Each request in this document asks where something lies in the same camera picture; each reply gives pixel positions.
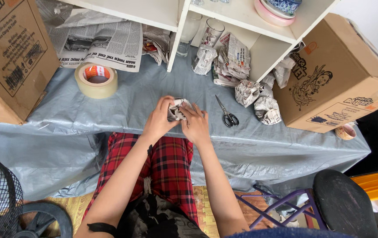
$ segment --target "black chair seat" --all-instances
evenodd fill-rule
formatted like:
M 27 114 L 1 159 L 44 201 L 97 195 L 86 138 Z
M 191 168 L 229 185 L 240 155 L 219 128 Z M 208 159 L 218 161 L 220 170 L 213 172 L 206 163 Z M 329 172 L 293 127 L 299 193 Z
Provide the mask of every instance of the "black chair seat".
M 330 230 L 360 238 L 378 237 L 371 201 L 348 176 L 336 170 L 322 170 L 315 176 L 312 189 Z

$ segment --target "gray plastic sheet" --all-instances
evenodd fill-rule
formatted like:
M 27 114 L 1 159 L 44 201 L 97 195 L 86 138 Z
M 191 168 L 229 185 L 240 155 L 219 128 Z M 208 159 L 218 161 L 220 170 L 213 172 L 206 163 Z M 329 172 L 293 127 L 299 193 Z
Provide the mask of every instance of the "gray plastic sheet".
M 74 70 L 58 69 L 27 124 L 0 123 L 0 161 L 19 178 L 25 198 L 39 199 L 70 184 L 56 195 L 79 196 L 94 188 L 94 174 L 103 161 L 100 154 L 105 153 L 97 133 L 141 134 L 163 95 L 186 98 L 209 113 L 214 148 L 232 186 L 239 190 L 247 191 L 255 183 L 293 180 L 339 164 L 343 166 L 338 170 L 343 171 L 370 153 L 359 130 L 357 138 L 343 141 L 333 131 L 321 134 L 288 128 L 283 122 L 262 124 L 253 105 L 244 108 L 237 103 L 234 88 L 214 84 L 211 73 L 193 73 L 190 66 L 195 54 L 192 48 L 188 57 L 177 57 L 171 73 L 166 72 L 166 65 L 158 66 L 143 56 L 139 73 L 118 71 L 118 91 L 106 99 L 84 96 Z M 239 126 L 224 125 L 214 95 L 238 117 Z M 180 126 L 166 136 L 184 137 Z M 34 175 L 41 178 L 35 182 Z M 196 149 L 191 175 L 194 185 L 205 185 Z

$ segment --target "hand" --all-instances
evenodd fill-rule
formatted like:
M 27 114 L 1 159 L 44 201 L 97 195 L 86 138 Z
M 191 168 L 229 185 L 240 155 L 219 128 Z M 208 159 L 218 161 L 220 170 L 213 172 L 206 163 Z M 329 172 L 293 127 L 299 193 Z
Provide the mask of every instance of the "hand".
M 165 133 L 180 123 L 179 121 L 168 122 L 167 114 L 170 104 L 174 105 L 174 98 L 172 96 L 161 97 L 158 100 L 157 107 L 148 117 L 142 136 L 147 138 L 152 144 L 155 144 Z
M 201 111 L 199 107 L 194 103 L 193 107 L 195 111 L 183 103 L 179 110 L 183 112 L 187 121 L 182 120 L 182 131 L 187 139 L 194 143 L 196 146 L 202 143 L 211 142 L 210 133 L 208 130 L 208 113 Z

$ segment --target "printed cardboard box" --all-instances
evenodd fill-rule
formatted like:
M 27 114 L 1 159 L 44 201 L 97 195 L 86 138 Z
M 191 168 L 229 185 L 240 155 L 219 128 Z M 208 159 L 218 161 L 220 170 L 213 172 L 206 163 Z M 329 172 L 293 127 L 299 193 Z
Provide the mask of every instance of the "printed cardboard box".
M 58 66 L 34 0 L 0 0 L 0 122 L 24 123 Z
M 378 53 L 352 22 L 328 14 L 303 41 L 273 88 L 287 127 L 324 133 L 378 109 Z

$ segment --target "clear tape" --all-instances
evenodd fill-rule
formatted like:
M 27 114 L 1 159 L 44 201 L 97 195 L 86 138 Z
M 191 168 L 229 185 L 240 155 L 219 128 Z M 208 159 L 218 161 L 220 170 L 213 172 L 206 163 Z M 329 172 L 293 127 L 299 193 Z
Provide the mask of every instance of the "clear tape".
M 83 77 L 83 72 L 85 68 L 91 66 L 102 66 L 106 68 L 110 73 L 110 78 L 105 83 L 101 84 L 93 84 L 88 82 Z M 79 86 L 80 91 L 91 98 L 101 99 L 112 96 L 118 89 L 118 79 L 117 79 L 117 71 L 110 67 L 106 67 L 103 65 L 99 65 L 96 63 L 82 63 L 79 67 L 76 68 L 74 71 L 74 77 L 76 79 L 77 85 Z

